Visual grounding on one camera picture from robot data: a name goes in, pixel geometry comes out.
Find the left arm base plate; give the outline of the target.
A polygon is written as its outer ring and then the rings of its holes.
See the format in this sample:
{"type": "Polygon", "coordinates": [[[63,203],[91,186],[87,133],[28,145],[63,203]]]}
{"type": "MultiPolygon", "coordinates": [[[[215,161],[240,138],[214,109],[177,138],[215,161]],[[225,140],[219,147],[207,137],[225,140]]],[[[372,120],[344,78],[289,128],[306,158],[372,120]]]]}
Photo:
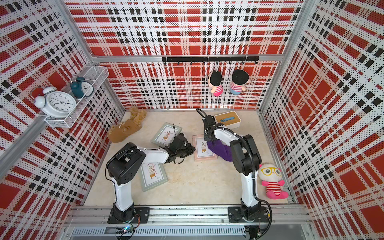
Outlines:
{"type": "Polygon", "coordinates": [[[120,211],[118,207],[111,209],[108,224],[146,224],[150,215],[150,208],[136,208],[131,206],[125,211],[120,211]]]}

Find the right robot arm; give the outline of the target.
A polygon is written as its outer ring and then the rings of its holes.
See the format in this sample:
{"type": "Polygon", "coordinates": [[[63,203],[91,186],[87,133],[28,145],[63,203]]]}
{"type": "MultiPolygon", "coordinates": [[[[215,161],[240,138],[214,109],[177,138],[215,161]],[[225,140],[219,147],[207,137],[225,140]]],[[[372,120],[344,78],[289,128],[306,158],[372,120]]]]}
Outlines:
{"type": "Polygon", "coordinates": [[[231,149],[235,169],[241,174],[241,214],[246,221],[253,221],[261,212],[261,201],[257,191],[257,176],[261,156],[251,135],[241,136],[233,130],[215,122],[215,118],[197,109],[204,123],[206,142],[221,141],[231,149]]]}

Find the pink picture frame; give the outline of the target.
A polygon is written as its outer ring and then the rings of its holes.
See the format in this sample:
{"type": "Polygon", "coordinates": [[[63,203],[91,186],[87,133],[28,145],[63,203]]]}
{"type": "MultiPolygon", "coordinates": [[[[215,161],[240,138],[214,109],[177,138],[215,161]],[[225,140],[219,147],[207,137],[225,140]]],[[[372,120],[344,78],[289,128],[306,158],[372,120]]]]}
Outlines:
{"type": "Polygon", "coordinates": [[[196,149],[194,152],[195,162],[217,159],[217,155],[208,148],[207,142],[204,140],[203,135],[193,136],[193,146],[196,149]]]}

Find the purple cloth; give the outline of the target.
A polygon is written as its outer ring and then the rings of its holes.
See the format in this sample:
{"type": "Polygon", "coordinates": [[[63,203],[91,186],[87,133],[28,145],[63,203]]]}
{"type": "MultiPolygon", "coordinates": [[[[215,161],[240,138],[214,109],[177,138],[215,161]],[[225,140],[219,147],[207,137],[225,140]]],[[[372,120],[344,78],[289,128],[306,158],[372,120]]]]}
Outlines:
{"type": "Polygon", "coordinates": [[[227,162],[232,162],[232,150],[229,146],[224,145],[222,141],[208,141],[207,146],[211,152],[216,154],[217,156],[223,158],[227,162]]]}

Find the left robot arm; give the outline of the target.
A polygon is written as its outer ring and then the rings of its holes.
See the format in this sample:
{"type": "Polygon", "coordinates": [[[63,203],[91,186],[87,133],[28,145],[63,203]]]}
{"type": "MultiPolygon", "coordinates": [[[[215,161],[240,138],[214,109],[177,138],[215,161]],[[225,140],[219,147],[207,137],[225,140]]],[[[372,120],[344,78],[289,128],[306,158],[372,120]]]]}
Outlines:
{"type": "Polygon", "coordinates": [[[148,149],[127,143],[106,164],[105,175],[114,183],[115,202],[108,219],[109,224],[122,224],[131,222],[136,216],[146,223],[149,208],[135,209],[132,197],[131,181],[141,169],[143,164],[168,164],[177,158],[184,159],[195,152],[195,147],[187,141],[183,133],[174,137],[166,147],[148,149]]]}

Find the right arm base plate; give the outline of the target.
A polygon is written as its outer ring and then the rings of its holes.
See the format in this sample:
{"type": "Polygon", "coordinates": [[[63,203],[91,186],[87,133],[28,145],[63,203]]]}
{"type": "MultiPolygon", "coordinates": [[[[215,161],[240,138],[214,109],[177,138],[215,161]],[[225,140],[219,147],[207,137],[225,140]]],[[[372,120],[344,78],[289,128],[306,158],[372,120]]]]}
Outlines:
{"type": "Polygon", "coordinates": [[[265,207],[228,207],[230,223],[267,223],[269,214],[265,207]]]}

